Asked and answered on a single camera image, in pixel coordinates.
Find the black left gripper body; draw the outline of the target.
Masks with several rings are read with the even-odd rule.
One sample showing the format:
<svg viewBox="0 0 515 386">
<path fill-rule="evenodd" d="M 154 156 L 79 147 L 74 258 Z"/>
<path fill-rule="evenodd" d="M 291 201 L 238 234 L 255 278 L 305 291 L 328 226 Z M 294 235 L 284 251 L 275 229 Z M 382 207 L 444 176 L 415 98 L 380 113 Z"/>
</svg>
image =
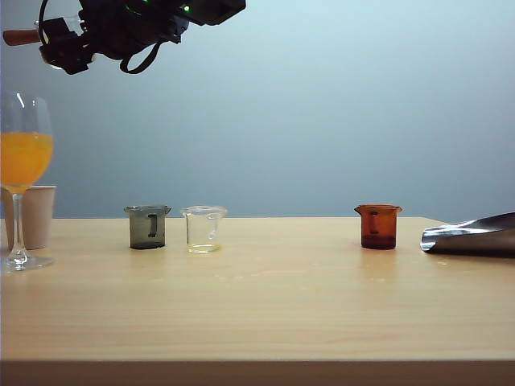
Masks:
<svg viewBox="0 0 515 386">
<path fill-rule="evenodd" d="M 189 26 L 187 20 L 177 16 L 153 20 L 130 11 L 81 11 L 80 16 L 89 46 L 113 60 L 128 60 L 148 47 L 156 51 L 163 43 L 180 43 Z"/>
</svg>

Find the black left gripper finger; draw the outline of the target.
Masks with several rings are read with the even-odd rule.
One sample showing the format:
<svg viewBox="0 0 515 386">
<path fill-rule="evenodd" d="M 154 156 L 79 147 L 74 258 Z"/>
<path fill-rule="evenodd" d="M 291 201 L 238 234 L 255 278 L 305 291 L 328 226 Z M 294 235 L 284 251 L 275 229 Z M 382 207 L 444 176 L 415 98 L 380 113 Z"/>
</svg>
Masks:
<svg viewBox="0 0 515 386">
<path fill-rule="evenodd" d="M 43 43 L 63 43 L 78 40 L 83 34 L 80 17 L 46 18 L 38 23 Z"/>
<path fill-rule="evenodd" d="M 64 70 L 68 75 L 87 71 L 96 59 L 96 53 L 91 47 L 84 47 L 80 40 L 75 38 L 42 44 L 39 52 L 46 64 Z"/>
</svg>

